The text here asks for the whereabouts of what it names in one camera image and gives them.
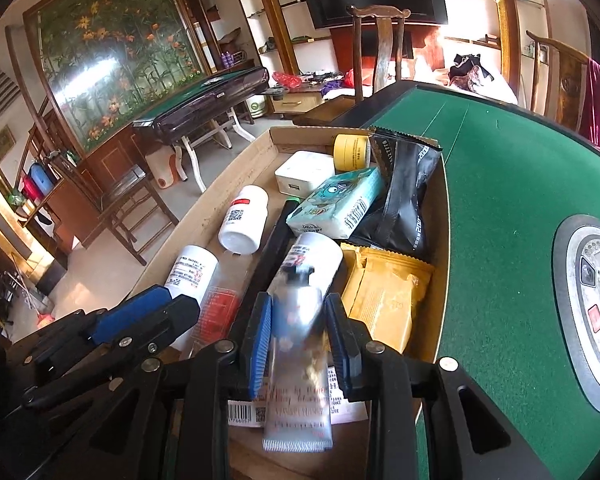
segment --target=red plastic bag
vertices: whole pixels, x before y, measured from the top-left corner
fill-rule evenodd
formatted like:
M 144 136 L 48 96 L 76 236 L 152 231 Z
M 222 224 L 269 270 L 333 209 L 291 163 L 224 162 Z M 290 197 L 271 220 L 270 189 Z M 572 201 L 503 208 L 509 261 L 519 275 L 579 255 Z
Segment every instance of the red plastic bag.
M 286 86 L 287 88 L 298 88 L 302 84 L 302 79 L 297 75 L 283 74 L 282 72 L 274 72 L 272 75 L 273 81 Z
M 355 88 L 355 84 L 353 83 L 353 69 L 350 69 L 345 74 L 342 83 L 347 88 Z M 374 69 L 363 68 L 362 69 L 362 85 L 363 86 L 373 86 L 373 83 L 374 83 Z

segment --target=qr code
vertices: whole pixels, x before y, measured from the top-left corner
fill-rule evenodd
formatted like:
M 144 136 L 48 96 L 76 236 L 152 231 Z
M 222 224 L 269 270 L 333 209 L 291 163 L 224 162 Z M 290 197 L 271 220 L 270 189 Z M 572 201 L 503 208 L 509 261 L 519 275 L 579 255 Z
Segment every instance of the qr code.
M 267 414 L 267 409 L 263 406 L 256 408 L 256 422 L 264 422 Z
M 244 209 L 234 209 L 229 213 L 229 218 L 227 218 L 226 221 L 230 222 L 231 220 L 241 220 L 242 213 L 244 213 Z

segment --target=chair backrest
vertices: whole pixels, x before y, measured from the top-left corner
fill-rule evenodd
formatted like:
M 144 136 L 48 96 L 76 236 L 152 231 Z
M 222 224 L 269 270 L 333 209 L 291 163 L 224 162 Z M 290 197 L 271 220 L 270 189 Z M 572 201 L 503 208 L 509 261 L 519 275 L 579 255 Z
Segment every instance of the chair backrest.
M 372 5 L 358 9 L 349 7 L 353 16 L 353 83 L 356 89 L 356 102 L 362 101 L 362 18 L 369 16 L 376 19 L 378 28 L 378 54 L 374 68 L 373 91 L 388 85 L 389 62 L 394 50 L 393 19 L 398 19 L 397 46 L 395 49 L 395 80 L 402 79 L 402 38 L 404 37 L 404 21 L 411 15 L 408 9 L 400 10 L 395 7 Z
M 557 81 L 557 85 L 554 83 L 553 86 L 557 86 L 558 96 L 555 116 L 553 109 L 545 110 L 544 114 L 555 120 L 558 124 L 577 132 L 580 129 L 580 121 L 582 119 L 584 91 L 586 88 L 585 78 L 587 76 L 589 56 L 561 41 L 553 40 L 552 38 L 540 38 L 529 31 L 526 34 L 534 40 L 535 46 L 530 110 L 535 112 L 538 105 L 540 45 L 546 45 L 558 51 L 557 79 L 555 79 L 556 67 L 550 66 L 549 70 L 549 85 L 552 85 L 552 80 L 554 82 Z M 550 58 L 551 56 L 548 56 L 547 63 L 550 63 Z

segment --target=red button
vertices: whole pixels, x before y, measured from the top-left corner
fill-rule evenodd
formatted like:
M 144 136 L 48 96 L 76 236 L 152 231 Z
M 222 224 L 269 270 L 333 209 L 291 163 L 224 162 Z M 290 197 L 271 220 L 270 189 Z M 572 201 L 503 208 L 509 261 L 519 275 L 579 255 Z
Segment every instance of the red button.
M 593 328 L 593 332 L 597 332 L 600 330 L 600 311 L 598 310 L 598 306 L 594 305 L 589 310 L 589 319 L 591 320 L 591 327 Z

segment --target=floral wall mural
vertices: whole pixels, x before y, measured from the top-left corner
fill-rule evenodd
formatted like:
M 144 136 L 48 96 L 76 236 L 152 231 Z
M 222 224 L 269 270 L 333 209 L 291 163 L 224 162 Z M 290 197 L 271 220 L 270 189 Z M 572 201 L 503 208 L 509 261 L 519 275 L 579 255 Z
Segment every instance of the floral wall mural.
M 52 0 L 26 25 L 86 152 L 203 76 L 173 0 Z

